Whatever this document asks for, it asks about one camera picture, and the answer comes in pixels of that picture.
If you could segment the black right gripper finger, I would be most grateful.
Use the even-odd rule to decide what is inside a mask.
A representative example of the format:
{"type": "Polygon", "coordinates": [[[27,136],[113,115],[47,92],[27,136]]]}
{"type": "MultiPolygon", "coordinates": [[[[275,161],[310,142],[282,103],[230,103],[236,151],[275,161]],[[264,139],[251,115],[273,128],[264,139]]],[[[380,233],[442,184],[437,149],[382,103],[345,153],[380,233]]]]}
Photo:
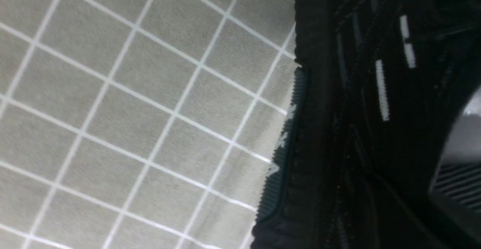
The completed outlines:
{"type": "Polygon", "coordinates": [[[454,103],[433,126],[438,147],[428,189],[428,218],[446,242],[479,242],[480,88],[454,103]]]}

